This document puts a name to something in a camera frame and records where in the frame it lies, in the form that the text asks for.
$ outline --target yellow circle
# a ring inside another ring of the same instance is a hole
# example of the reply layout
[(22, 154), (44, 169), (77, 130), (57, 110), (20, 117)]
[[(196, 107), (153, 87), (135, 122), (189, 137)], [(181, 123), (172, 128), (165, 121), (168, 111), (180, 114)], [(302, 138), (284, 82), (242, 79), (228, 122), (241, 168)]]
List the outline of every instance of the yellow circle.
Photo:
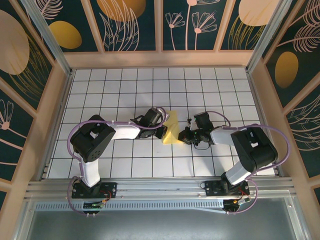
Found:
[(80, 47), (82, 38), (79, 31), (66, 21), (55, 21), (49, 26), (58, 44), (66, 49)]
[(248, 26), (266, 25), (274, 13), (279, 0), (241, 0), (239, 18)]
[(280, 88), (289, 87), (295, 80), (299, 67), (297, 56), (285, 51), (280, 55), (275, 65), (275, 82)]
[(125, 17), (128, 13), (125, 11), (124, 4), (128, 9), (129, 14), (130, 9), (132, 9), (136, 18), (140, 17), (146, 9), (146, 0), (96, 0), (96, 2), (105, 15), (120, 22), (131, 19), (131, 16)]
[(23, 72), (29, 62), (28, 36), (20, 23), (0, 10), (0, 69), (8, 74)]

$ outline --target black bracket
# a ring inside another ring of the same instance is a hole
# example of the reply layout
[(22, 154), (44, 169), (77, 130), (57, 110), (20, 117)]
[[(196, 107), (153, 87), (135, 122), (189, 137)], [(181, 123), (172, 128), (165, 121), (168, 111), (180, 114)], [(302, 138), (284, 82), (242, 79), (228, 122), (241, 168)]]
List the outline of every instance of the black bracket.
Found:
[(73, 184), (73, 190), (71, 197), (73, 199), (105, 199), (106, 195), (114, 199), (117, 194), (116, 182), (101, 182), (97, 192), (88, 191), (81, 182)]
[(205, 181), (204, 189), (207, 197), (224, 197), (224, 196), (241, 196), (241, 189), (245, 194), (250, 195), (249, 186), (246, 181), (243, 181), (230, 191), (226, 191), (221, 180)]

